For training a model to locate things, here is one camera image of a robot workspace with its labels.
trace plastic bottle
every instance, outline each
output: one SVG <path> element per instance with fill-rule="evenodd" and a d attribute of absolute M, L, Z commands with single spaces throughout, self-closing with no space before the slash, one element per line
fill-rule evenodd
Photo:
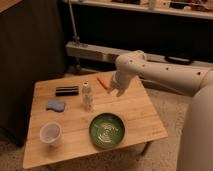
<path fill-rule="evenodd" d="M 83 107 L 84 107 L 85 110 L 92 110 L 93 109 L 92 89 L 91 89 L 88 82 L 83 83 L 82 100 L 83 100 Z"/>

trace clear cup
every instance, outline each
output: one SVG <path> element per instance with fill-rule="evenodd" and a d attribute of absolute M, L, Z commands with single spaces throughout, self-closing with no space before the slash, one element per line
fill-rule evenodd
<path fill-rule="evenodd" d="M 50 146 L 58 147 L 61 137 L 61 126 L 56 122 L 48 122 L 40 130 L 40 140 Z"/>

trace floor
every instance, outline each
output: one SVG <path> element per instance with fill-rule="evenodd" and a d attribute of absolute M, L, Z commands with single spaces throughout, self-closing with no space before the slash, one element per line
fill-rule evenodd
<path fill-rule="evenodd" d="M 64 161 L 50 167 L 29 171 L 175 171 L 181 129 L 190 98 L 146 88 L 156 110 L 168 131 L 169 137 L 151 144 L 147 154 L 140 156 L 143 145 L 105 152 L 84 158 Z M 0 142 L 0 171 L 22 171 L 23 148 Z"/>

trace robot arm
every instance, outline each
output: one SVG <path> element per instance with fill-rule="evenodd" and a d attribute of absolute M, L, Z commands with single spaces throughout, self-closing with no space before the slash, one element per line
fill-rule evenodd
<path fill-rule="evenodd" d="M 120 55 L 116 67 L 108 91 L 117 89 L 117 96 L 125 92 L 136 75 L 186 95 L 194 95 L 184 122 L 177 170 L 213 170 L 213 70 L 148 62 L 142 51 Z"/>
<path fill-rule="evenodd" d="M 136 75 L 189 96 L 213 83 L 212 68 L 148 62 L 142 51 L 120 55 L 116 59 L 116 68 L 108 92 L 117 89 L 117 96 L 125 92 Z"/>

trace green bowl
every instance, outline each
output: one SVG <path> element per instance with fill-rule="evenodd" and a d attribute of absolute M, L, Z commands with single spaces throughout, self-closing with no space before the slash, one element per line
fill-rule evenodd
<path fill-rule="evenodd" d="M 121 142 L 125 127 L 118 116 L 112 113 L 102 113 L 92 120 L 89 133 L 95 145 L 108 149 Z"/>

